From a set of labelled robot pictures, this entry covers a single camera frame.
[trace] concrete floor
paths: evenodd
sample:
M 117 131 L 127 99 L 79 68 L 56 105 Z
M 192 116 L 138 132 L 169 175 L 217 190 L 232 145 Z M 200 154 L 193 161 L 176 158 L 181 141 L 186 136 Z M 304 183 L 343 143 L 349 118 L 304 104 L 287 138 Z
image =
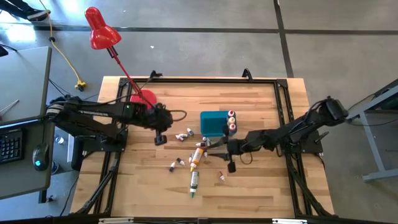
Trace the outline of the concrete floor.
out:
M 38 1 L 27 2 L 42 8 Z M 64 26 L 87 26 L 84 10 L 96 6 L 107 23 L 115 27 L 278 28 L 272 0 L 43 2 L 52 10 L 54 23 Z M 394 0 L 279 2 L 286 29 L 398 30 L 398 1 Z M 50 45 L 49 35 L 47 31 L 34 30 L 23 19 L 17 20 L 4 11 L 0 14 L 2 44 L 16 49 L 41 47 Z M 157 70 L 166 76 L 238 77 L 247 67 L 255 77 L 287 76 L 279 34 L 122 32 L 121 35 L 123 39 L 116 49 L 131 75 L 149 75 Z M 104 75 L 122 75 L 106 51 L 90 48 L 89 32 L 58 31 L 54 36 L 88 83 L 85 92 L 76 91 L 73 72 L 60 54 L 53 51 L 50 78 L 72 94 L 82 98 L 91 96 L 99 92 Z M 289 34 L 286 38 L 294 77 L 305 79 L 310 103 L 331 95 L 348 108 L 398 77 L 396 35 Z M 47 99 L 58 95 L 50 86 Z M 336 214 L 397 222 L 398 178 L 370 184 L 361 180 L 361 175 L 377 169 L 363 128 L 342 124 L 327 130 L 330 134 L 322 143 Z M 54 154 L 66 160 L 62 148 L 56 148 Z M 53 176 L 49 194 L 56 197 L 56 202 L 37 205 L 38 193 L 1 200 L 0 220 L 59 215 L 76 175 L 67 172 Z M 21 203 L 24 212 L 12 212 Z

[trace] keyboard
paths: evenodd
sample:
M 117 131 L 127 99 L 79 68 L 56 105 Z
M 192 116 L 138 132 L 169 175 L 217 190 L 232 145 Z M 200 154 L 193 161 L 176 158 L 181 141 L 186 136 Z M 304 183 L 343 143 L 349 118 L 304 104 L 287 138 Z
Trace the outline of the keyboard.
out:
M 0 164 L 23 159 L 22 130 L 13 129 L 5 133 L 0 132 L 0 151 Z

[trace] red desk lamp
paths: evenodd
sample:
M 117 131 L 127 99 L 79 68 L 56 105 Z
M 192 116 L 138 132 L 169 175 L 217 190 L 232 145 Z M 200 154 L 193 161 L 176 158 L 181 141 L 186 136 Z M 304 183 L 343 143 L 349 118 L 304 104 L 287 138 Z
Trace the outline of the red desk lamp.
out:
M 153 105 L 156 104 L 155 94 L 150 90 L 141 90 L 137 84 L 133 82 L 132 78 L 121 64 L 118 58 L 118 53 L 113 47 L 122 39 L 120 34 L 112 27 L 106 25 L 101 12 L 97 8 L 89 7 L 85 12 L 85 16 L 91 27 L 91 48 L 95 50 L 106 49 L 108 51 L 111 58 L 114 58 L 121 67 L 135 91 L 135 94 L 131 96 L 130 101 L 145 104 L 148 109 L 151 109 Z

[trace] wooden tabletop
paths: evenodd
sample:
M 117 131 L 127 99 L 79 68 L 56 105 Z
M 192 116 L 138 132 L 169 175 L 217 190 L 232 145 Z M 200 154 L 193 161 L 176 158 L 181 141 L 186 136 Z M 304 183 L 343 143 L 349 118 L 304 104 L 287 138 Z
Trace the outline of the wooden tabletop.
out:
M 304 81 L 301 78 L 288 78 L 287 81 L 297 118 L 308 109 Z M 119 77 L 104 77 L 99 101 L 114 99 L 118 83 Z M 194 198 L 189 194 L 189 165 L 176 164 L 174 172 L 169 172 L 169 166 L 177 157 L 188 163 L 189 155 L 196 149 L 195 143 L 201 142 L 201 111 L 234 110 L 238 123 L 234 138 L 244 138 L 250 130 L 278 128 L 279 117 L 272 85 L 148 83 L 146 88 L 152 90 L 167 109 L 186 110 L 188 115 L 164 133 L 168 142 L 162 146 L 154 145 L 153 131 L 129 127 L 126 151 L 119 166 L 113 217 L 293 217 L 285 158 L 277 157 L 275 152 L 263 149 L 254 152 L 253 162 L 249 165 L 236 158 L 236 172 L 233 174 L 227 172 L 227 162 L 222 159 L 203 157 L 197 169 L 200 176 Z M 110 122 L 106 118 L 97 119 Z M 186 133 L 187 128 L 192 129 L 195 135 L 180 142 L 175 135 Z M 103 152 L 96 152 L 83 161 L 71 212 L 81 208 L 97 187 L 103 157 Z M 248 155 L 243 155 L 243 161 L 249 160 Z M 303 163 L 308 188 L 324 208 L 333 213 L 321 161 L 314 155 L 304 154 Z M 219 171 L 224 173 L 225 181 L 218 178 Z M 106 204 L 108 187 L 102 207 Z M 304 210 L 300 190 L 298 195 Z

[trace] blue bin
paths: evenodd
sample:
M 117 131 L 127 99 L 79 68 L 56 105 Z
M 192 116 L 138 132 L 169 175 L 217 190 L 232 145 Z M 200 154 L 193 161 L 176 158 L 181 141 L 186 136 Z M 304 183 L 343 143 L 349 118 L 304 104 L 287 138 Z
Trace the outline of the blue bin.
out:
M 222 137 L 227 123 L 228 111 L 202 111 L 200 113 L 200 132 L 204 137 Z

